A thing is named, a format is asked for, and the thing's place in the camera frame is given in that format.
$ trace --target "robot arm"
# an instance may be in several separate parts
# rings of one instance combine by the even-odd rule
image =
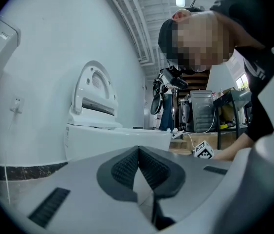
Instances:
[[[164,77],[172,86],[178,87],[180,89],[186,89],[188,84],[185,82],[185,80],[180,78],[181,74],[182,71],[177,70],[174,66],[163,69]]]

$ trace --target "person's hand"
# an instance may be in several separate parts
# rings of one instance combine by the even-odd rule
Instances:
[[[233,161],[239,150],[253,145],[253,140],[243,133],[231,146],[216,154],[213,159]]]

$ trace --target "white wall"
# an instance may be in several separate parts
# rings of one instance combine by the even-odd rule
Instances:
[[[226,63],[212,65],[206,90],[220,92],[221,89],[225,90],[231,87],[237,89],[237,84]]]
[[[145,79],[133,45],[106,0],[10,0],[1,14],[21,29],[21,45],[0,81],[0,164],[37,166],[66,160],[63,133],[71,93],[90,60],[109,72],[118,121],[143,126]],[[13,118],[11,98],[25,99]]]

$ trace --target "table leg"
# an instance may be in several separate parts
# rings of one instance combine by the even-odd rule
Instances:
[[[221,130],[220,130],[219,108],[215,108],[215,110],[216,110],[216,115],[217,115],[217,135],[218,135],[217,148],[218,148],[218,150],[220,150],[220,148],[221,148]]]
[[[248,124],[248,115],[247,115],[247,108],[244,107],[244,114],[245,114],[245,118],[246,118],[246,122]]]
[[[239,137],[239,120],[238,120],[238,113],[237,108],[235,107],[234,101],[232,101],[234,116],[235,116],[235,124],[236,124],[236,139]]]

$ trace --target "white sticker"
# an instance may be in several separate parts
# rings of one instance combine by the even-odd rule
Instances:
[[[97,77],[97,76],[92,77],[92,83],[96,88],[100,89],[101,79],[99,79],[99,77]]]

